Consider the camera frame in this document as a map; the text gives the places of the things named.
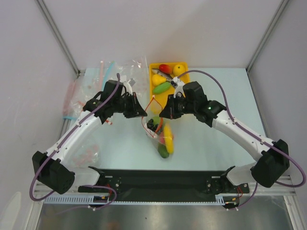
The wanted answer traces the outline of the clear pink-zipper zip bag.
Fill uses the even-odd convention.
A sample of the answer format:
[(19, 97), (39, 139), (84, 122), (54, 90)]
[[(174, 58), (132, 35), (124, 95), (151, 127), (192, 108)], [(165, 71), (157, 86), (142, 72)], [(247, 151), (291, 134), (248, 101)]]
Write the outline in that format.
[(79, 106), (75, 98), (75, 92), (78, 92), (77, 88), (78, 88), (77, 80), (72, 81), (68, 86), (63, 103), (63, 110), (62, 110), (63, 119), (71, 121), (76, 120), (76, 115), (79, 109)]

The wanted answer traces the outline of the clear blue-zipper zip bag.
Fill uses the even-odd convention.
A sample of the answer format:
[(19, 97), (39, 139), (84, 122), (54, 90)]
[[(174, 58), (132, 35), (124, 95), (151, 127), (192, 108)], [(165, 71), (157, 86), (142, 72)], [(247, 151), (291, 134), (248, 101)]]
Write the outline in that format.
[(109, 62), (102, 71), (100, 90), (102, 91), (108, 80), (117, 80), (116, 74), (120, 74), (122, 83), (129, 83), (132, 91), (139, 96), (146, 95), (149, 91), (149, 72), (145, 56), (123, 62)]

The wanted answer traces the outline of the clear orange-zipper zip bag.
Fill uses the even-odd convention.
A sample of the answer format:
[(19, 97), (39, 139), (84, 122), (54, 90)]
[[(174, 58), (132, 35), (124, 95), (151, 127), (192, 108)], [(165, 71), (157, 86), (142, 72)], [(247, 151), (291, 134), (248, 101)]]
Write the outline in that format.
[(147, 104), (147, 106), (145, 108), (145, 111), (147, 113), (147, 116), (142, 117), (142, 119), (141, 119), (142, 127), (145, 130), (145, 134), (151, 139), (153, 146), (158, 151), (158, 145), (160, 144), (159, 141), (158, 141), (158, 137), (161, 133), (163, 133), (163, 129), (164, 129), (165, 124), (169, 124), (169, 122), (167, 122), (165, 118), (161, 117), (161, 122), (158, 126), (158, 129), (155, 132), (153, 132), (153, 131), (151, 131), (150, 129), (147, 128), (146, 123), (150, 119), (152, 119), (154, 116), (159, 117), (159, 114), (162, 111), (162, 106), (157, 102), (157, 100), (154, 98), (154, 96), (150, 99), (149, 103)]

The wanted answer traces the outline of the aluminium corner post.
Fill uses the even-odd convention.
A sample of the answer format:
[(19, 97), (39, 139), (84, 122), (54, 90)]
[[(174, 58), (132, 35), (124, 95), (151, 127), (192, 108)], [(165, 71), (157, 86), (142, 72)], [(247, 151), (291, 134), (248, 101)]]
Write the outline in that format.
[(256, 63), (259, 55), (261, 54), (262, 50), (265, 48), (267, 42), (269, 41), (270, 37), (272, 36), (277, 24), (279, 23), (279, 21), (281, 20), (283, 14), (285, 13), (289, 3), (291, 2), (291, 0), (282, 0), (277, 8), (277, 10), (275, 11), (271, 21), (269, 22), (263, 36), (261, 37), (261, 40), (255, 50), (255, 52), (253, 53), (250, 61), (248, 62), (248, 65), (246, 67), (246, 72), (249, 75), (249, 73), (251, 72), (254, 64)]
[(45, 19), (47, 25), (49, 26), (52, 34), (54, 35), (60, 49), (62, 50), (65, 58), (67, 59), (69, 66), (72, 68), (74, 74), (76, 75), (76, 77), (79, 77), (80, 75), (80, 69), (78, 68), (76, 61), (74, 60), (70, 49), (67, 45), (67, 43), (65, 42), (51, 12), (49, 11), (46, 3), (44, 0), (35, 0), (35, 3), (38, 7), (38, 9), (40, 10), (43, 18)]

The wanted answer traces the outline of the peach toy fruit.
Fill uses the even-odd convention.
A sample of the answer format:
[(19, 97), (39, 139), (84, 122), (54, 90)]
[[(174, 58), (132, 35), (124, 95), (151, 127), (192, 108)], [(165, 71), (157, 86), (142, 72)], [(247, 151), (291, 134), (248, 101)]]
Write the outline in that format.
[(164, 134), (163, 134), (163, 133), (161, 133), (161, 134), (159, 135), (158, 141), (159, 141), (160, 144), (165, 145), (165, 137), (164, 137)]

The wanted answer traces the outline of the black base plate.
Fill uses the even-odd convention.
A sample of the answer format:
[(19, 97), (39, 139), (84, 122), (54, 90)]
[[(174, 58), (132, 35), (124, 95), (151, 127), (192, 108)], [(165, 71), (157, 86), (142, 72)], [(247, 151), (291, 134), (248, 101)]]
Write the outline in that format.
[(232, 185), (223, 171), (160, 171), (98, 169), (94, 188), (80, 186), (80, 193), (102, 193), (111, 187), (117, 201), (211, 202), (216, 195), (248, 194), (247, 184)]

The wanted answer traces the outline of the dark toy grape bunch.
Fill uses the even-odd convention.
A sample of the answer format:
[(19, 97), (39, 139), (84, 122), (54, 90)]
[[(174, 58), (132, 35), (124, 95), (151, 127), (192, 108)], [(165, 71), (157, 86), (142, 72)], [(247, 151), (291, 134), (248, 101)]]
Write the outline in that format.
[(146, 125), (148, 129), (155, 132), (158, 129), (159, 123), (155, 122), (153, 119), (150, 119)]

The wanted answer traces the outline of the right aluminium corner post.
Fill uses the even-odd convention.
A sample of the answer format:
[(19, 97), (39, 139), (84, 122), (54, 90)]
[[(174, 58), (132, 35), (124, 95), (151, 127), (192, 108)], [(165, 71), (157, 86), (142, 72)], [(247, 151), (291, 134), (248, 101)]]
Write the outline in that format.
[(277, 10), (275, 11), (271, 21), (269, 22), (263, 36), (261, 37), (261, 40), (255, 50), (255, 52), (253, 53), (250, 61), (248, 62), (248, 65), (246, 67), (246, 72), (249, 75), (249, 73), (251, 72), (254, 64), (256, 63), (259, 55), (261, 54), (262, 50), (265, 48), (267, 42), (269, 41), (270, 37), (272, 36), (277, 24), (279, 23), (279, 21), (281, 20), (283, 14), (285, 13), (289, 3), (291, 2), (291, 0), (282, 0), (277, 8)]

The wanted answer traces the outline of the yellow toy banana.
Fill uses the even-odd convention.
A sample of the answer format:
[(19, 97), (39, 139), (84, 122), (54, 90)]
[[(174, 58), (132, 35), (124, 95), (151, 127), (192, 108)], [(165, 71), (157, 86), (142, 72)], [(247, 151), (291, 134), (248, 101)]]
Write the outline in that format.
[(173, 154), (174, 153), (173, 134), (171, 126), (169, 124), (165, 124), (163, 133), (164, 133), (166, 150), (169, 154)]

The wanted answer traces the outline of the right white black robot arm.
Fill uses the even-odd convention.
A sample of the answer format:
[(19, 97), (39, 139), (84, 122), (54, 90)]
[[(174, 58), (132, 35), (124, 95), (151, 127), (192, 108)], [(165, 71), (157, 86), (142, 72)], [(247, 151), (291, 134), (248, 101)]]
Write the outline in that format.
[(178, 119), (184, 114), (192, 114), (198, 121), (224, 133), (254, 159), (254, 163), (232, 166), (224, 172), (221, 186), (226, 192), (233, 192), (238, 185), (250, 182), (270, 188), (289, 168), (288, 145), (283, 140), (275, 142), (263, 137), (231, 118), (224, 105), (207, 99), (196, 81), (185, 84), (181, 92), (168, 95), (159, 116)]

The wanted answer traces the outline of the grey toy fish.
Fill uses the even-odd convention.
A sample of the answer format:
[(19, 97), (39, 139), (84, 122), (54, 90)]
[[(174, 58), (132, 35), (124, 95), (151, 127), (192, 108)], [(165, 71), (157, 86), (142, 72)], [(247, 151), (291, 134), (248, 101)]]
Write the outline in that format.
[(153, 74), (157, 74), (159, 76), (166, 78), (168, 81), (171, 81), (173, 79), (173, 77), (170, 74), (163, 73), (159, 69), (153, 68), (152, 72), (153, 72)]

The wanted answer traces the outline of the orange green toy mango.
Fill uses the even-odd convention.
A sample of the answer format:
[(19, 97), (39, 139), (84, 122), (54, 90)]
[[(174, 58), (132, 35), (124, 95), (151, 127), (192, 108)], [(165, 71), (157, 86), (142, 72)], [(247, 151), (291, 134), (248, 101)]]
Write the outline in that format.
[(166, 149), (166, 146), (163, 144), (159, 144), (158, 145), (158, 153), (160, 154), (160, 156), (164, 159), (169, 157), (169, 153)]

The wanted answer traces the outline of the green toy vegetable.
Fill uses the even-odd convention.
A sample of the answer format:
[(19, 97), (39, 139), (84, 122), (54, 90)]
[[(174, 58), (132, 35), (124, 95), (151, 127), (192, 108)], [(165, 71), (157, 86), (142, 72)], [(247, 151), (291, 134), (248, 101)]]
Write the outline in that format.
[(153, 94), (154, 95), (162, 94), (163, 92), (167, 91), (170, 87), (171, 87), (171, 83), (166, 81), (166, 82), (156, 86), (153, 89)]

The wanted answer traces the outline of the yellow toy orange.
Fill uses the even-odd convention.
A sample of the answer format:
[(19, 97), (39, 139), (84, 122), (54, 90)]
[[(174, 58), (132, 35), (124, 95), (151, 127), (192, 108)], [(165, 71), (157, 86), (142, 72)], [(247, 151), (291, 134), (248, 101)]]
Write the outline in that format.
[(173, 74), (174, 76), (178, 77), (180, 76), (181, 74), (183, 74), (184, 72), (186, 72), (186, 68), (184, 65), (182, 64), (176, 64), (174, 67), (173, 67)]

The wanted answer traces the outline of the red toy mango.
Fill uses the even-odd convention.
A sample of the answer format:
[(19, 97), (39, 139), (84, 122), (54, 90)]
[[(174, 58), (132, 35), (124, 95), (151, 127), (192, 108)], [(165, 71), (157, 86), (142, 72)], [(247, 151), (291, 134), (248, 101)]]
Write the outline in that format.
[(173, 68), (170, 67), (169, 65), (167, 64), (161, 64), (159, 65), (159, 70), (165, 74), (172, 74), (173, 73)]

